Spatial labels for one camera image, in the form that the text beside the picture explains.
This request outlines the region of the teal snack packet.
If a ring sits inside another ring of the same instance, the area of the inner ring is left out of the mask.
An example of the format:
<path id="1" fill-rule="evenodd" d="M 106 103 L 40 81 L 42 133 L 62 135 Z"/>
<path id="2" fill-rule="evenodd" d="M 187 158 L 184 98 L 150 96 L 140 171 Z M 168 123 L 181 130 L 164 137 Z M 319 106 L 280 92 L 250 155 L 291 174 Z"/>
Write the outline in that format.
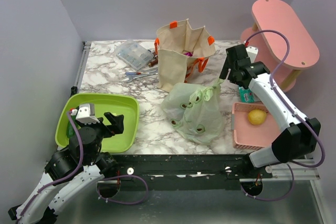
<path id="1" fill-rule="evenodd" d="M 260 102 L 259 97 L 257 97 L 250 89 L 244 89 L 243 87 L 238 87 L 240 101 L 243 103 L 255 103 Z"/>

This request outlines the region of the green avocado print plastic bag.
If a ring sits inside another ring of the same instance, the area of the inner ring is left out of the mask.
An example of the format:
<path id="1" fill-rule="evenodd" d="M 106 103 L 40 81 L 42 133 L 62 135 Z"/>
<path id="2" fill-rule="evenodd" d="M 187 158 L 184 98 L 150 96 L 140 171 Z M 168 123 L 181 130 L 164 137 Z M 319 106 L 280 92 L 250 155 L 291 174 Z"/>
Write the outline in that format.
<path id="1" fill-rule="evenodd" d="M 208 145 L 218 138 L 224 123 L 219 103 L 222 79 L 210 86 L 178 83 L 161 108 L 170 125 L 186 140 Z"/>

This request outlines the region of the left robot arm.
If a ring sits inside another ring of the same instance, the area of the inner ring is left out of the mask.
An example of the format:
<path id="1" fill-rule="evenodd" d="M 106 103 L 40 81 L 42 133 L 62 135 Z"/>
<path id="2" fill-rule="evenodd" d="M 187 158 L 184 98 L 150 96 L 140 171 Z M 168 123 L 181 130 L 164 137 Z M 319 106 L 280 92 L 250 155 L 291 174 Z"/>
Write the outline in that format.
<path id="1" fill-rule="evenodd" d="M 87 108 L 66 113 L 75 134 L 69 144 L 53 153 L 42 177 L 26 201 L 9 209 L 16 223 L 54 223 L 66 203 L 89 185 L 117 174 L 111 154 L 101 151 L 104 138 L 123 133 L 123 115 L 104 113 L 97 118 Z"/>

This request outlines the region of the purple snack packet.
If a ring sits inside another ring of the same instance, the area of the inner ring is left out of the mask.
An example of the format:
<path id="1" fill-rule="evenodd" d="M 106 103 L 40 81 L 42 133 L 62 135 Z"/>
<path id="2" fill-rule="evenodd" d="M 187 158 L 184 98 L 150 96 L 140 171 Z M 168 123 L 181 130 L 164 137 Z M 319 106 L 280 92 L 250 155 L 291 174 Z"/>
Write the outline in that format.
<path id="1" fill-rule="evenodd" d="M 188 52 L 185 52 L 184 55 L 186 55 L 188 57 L 192 57 L 193 56 L 193 52 L 188 51 Z"/>

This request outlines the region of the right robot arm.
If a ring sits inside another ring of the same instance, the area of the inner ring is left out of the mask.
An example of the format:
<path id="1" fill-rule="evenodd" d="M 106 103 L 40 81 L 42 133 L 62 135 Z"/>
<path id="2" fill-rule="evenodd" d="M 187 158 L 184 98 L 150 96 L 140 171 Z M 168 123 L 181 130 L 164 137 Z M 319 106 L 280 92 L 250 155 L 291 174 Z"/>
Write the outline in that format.
<path id="1" fill-rule="evenodd" d="M 260 98 L 280 129 L 280 134 L 268 147 L 245 157 L 242 173 L 249 178 L 259 174 L 261 167 L 287 163 L 316 149 L 321 124 L 297 109 L 276 86 L 269 69 L 262 62 L 251 62 L 243 44 L 226 50 L 226 59 L 220 79 L 229 80 L 250 89 Z"/>

